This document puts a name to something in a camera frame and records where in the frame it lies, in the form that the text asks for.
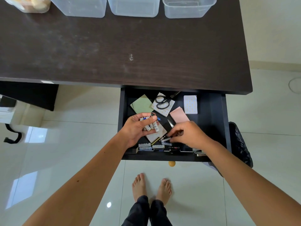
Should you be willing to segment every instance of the black trash bag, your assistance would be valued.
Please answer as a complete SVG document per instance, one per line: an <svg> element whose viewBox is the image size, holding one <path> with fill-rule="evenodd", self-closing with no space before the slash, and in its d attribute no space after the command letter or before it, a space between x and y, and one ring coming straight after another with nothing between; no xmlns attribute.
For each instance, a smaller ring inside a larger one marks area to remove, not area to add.
<svg viewBox="0 0 301 226"><path fill-rule="evenodd" d="M234 122L229 122L229 130L232 154L252 168L253 160L237 125Z"/></svg>

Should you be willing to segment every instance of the wall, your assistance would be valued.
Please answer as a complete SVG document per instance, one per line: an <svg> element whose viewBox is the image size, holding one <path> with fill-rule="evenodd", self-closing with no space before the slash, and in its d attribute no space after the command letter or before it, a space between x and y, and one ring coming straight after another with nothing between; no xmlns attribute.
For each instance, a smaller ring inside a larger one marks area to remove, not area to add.
<svg viewBox="0 0 301 226"><path fill-rule="evenodd" d="M301 0L240 0L240 7L250 64L301 70Z"/></svg>

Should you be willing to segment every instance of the scissors blade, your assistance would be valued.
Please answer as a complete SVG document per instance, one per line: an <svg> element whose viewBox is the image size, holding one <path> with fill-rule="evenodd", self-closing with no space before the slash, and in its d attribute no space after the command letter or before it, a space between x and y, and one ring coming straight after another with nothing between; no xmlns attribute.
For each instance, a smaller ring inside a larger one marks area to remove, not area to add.
<svg viewBox="0 0 301 226"><path fill-rule="evenodd" d="M167 121L168 121L168 123L170 124L170 126L173 128L174 125L170 122L170 120L167 120Z"/></svg>
<svg viewBox="0 0 301 226"><path fill-rule="evenodd" d="M176 95L178 95L179 93L181 93L181 91L174 93L173 95L170 95L170 98L174 98Z"/></svg>

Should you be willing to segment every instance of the open drawer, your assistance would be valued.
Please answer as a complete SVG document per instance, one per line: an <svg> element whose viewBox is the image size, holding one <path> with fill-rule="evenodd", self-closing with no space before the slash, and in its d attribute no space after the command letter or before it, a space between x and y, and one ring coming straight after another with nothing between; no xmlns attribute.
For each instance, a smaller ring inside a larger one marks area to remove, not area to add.
<svg viewBox="0 0 301 226"><path fill-rule="evenodd" d="M152 102L155 100L158 93L166 96L172 95L175 91L165 91L157 89L137 89L135 87L121 88L120 91L120 106L119 106L119 120L118 131L123 127L127 118L136 113L130 107L130 104L137 100L142 95L146 95ZM226 96L220 93L207 93L196 90L195 92L181 92L173 100L171 111L181 106L184 109L184 95L197 95L198 100L198 114L187 114L189 120L194 121L209 137L220 142L224 147L231 151L230 134L228 126L228 114L226 105ZM161 125L167 132L171 130L167 120L175 124L170 115L164 117L158 112L154 111L158 117L161 118ZM148 143L146 137L141 137L138 143ZM127 160L158 160L158 161L199 161L211 162L207 156L197 156L192 152L192 149L184 144L176 144L180 146L179 152L153 152L153 151L138 151L135 153L138 144L133 148L128 149L123 155L122 159Z"/></svg>

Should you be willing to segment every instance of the notepad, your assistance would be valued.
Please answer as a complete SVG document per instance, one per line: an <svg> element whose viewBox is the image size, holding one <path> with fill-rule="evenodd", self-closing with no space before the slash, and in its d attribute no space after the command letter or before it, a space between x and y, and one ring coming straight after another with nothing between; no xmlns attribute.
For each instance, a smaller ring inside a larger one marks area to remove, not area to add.
<svg viewBox="0 0 301 226"><path fill-rule="evenodd" d="M136 101L130 104L132 109L138 113L150 113L153 111L152 102L148 99L148 97L144 94Z"/></svg>
<svg viewBox="0 0 301 226"><path fill-rule="evenodd" d="M196 95L185 95L184 96L184 111L186 114L197 114L198 113L198 102Z"/></svg>
<svg viewBox="0 0 301 226"><path fill-rule="evenodd" d="M165 95L162 94L162 93L158 93L158 96L165 96ZM154 100L154 101L153 101L153 105L152 105L151 107L152 107L154 110L156 110L158 113L162 114L164 117L167 117L174 103L175 103L175 101L170 100L169 106L168 106L167 108L165 108L165 109L158 109L158 108L157 108L157 104L158 104L158 103L156 102L156 100Z"/></svg>
<svg viewBox="0 0 301 226"><path fill-rule="evenodd" d="M181 107L177 107L174 111L170 112L170 115L176 123L189 121Z"/></svg>
<svg viewBox="0 0 301 226"><path fill-rule="evenodd" d="M149 135L146 135L146 138L152 143L155 139L157 139L158 137L162 137L164 136L167 131L165 130L165 128L159 124L158 125L158 128L159 128L159 132L156 132L156 133L153 133L153 134L149 134Z"/></svg>

